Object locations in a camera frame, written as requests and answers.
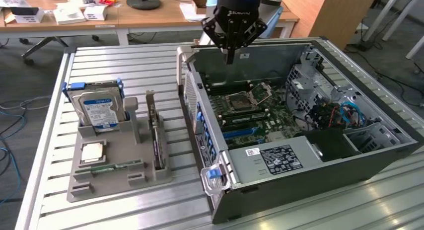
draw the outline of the blue pcie slot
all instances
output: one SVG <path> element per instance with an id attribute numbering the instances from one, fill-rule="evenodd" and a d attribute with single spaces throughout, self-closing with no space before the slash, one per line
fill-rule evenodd
<path id="1" fill-rule="evenodd" d="M 222 133 L 224 139 L 229 139 L 229 138 L 240 137 L 240 136 L 246 136 L 246 135 L 253 135 L 257 129 L 258 129 L 257 127 L 252 127 L 252 128 L 246 128 L 246 129 L 242 129 L 238 131 L 225 132 L 225 133 Z"/>

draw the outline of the desk clutter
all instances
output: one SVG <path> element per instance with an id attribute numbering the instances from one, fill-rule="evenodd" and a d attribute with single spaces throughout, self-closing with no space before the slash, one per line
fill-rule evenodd
<path id="1" fill-rule="evenodd" d="M 85 22 L 86 20 L 105 20 L 106 7 L 113 5 L 116 0 L 66 0 L 56 3 L 54 10 L 42 10 L 30 7 L 25 0 L 0 0 L 0 7 L 9 7 L 4 21 L 10 23 L 41 23 L 45 14 L 52 14 L 57 25 Z"/>

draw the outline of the floor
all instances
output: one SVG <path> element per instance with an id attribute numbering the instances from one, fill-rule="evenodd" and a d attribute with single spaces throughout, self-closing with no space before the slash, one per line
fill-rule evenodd
<path id="1" fill-rule="evenodd" d="M 369 26 L 374 20 L 380 9 L 369 10 L 364 23 Z M 414 74 L 413 62 L 404 58 L 409 49 L 418 41 L 424 34 L 424 26 L 413 23 L 409 20 L 402 22 L 402 25 L 394 32 L 389 41 L 384 42 L 380 39 L 382 50 L 376 48 L 362 53 L 369 63 L 377 68 L 377 72 L 390 76 L 392 78 L 410 84 L 424 91 L 422 80 L 424 74 Z M 130 44 L 142 42 L 168 43 L 168 42 L 188 42 L 193 38 L 200 37 L 200 32 L 160 32 L 145 33 L 141 36 L 133 35 L 134 40 Z M 100 42 L 90 39 L 89 36 L 68 37 L 64 41 L 70 46 L 105 46 L 117 45 L 117 37 L 114 35 L 101 35 Z M 36 43 L 40 39 L 29 39 L 30 43 Z M 57 69 L 61 61 L 62 47 L 56 43 L 48 44 L 40 51 L 37 51 L 30 58 L 36 65 L 28 67 L 22 64 L 20 54 L 28 49 L 18 43 L 16 39 L 9 40 L 5 47 L 0 49 L 0 103 L 9 100 L 26 100 L 36 96 L 49 95 L 53 89 Z M 358 63 L 358 65 L 370 73 L 373 69 L 365 63 L 365 60 L 357 54 L 349 54 L 349 57 Z M 418 51 L 414 56 L 416 64 L 424 68 L 424 49 Z M 400 95 L 400 87 L 386 78 L 380 79 L 382 85 L 394 93 Z M 410 103 L 418 104 L 424 99 L 418 92 L 405 88 L 405 98 Z M 41 106 L 48 100 L 40 100 L 33 103 L 32 107 Z M 424 117 L 424 109 L 410 107 L 420 116 Z M 20 201 L 18 198 L 24 195 L 25 182 L 29 177 L 30 166 L 37 148 L 38 138 L 41 134 L 44 118 L 46 109 L 30 110 L 26 112 L 26 125 L 24 129 L 8 138 L 6 144 L 13 151 L 17 160 L 17 166 L 21 173 L 21 188 L 18 193 L 13 196 L 16 202 L 8 202 L 0 205 L 0 230 L 9 230 L 13 228 L 18 214 Z M 14 121 L 14 118 L 0 115 L 0 130 Z M 4 163 L 0 163 L 0 169 L 4 168 Z M 0 177 L 0 201 L 14 191 L 16 188 L 16 173 L 10 167 L 4 175 Z"/>

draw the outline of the hard drive label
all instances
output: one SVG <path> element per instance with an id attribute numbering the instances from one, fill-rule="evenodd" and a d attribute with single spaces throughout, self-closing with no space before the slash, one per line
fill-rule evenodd
<path id="1" fill-rule="evenodd" d="M 289 145 L 260 150 L 269 173 L 273 175 L 302 168 Z"/>
<path id="2" fill-rule="evenodd" d="M 89 120 L 96 128 L 108 129 L 117 125 L 116 113 L 110 110 L 112 105 L 109 98 L 84 101 Z"/>

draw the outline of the metal workbench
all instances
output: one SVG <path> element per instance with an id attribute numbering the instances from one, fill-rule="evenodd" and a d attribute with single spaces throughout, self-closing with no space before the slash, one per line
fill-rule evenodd
<path id="1" fill-rule="evenodd" d="M 229 223 L 210 224 L 209 206 L 176 92 L 176 49 L 180 45 L 184 44 L 90 47 L 64 54 L 16 229 L 422 228 L 422 150 L 394 162 L 365 182 Z M 116 78 L 122 79 L 125 96 L 138 98 L 138 116 L 146 115 L 145 91 L 156 92 L 156 108 L 165 119 L 173 181 L 161 186 L 69 203 L 66 188 L 77 115 L 61 94 L 61 83 Z"/>

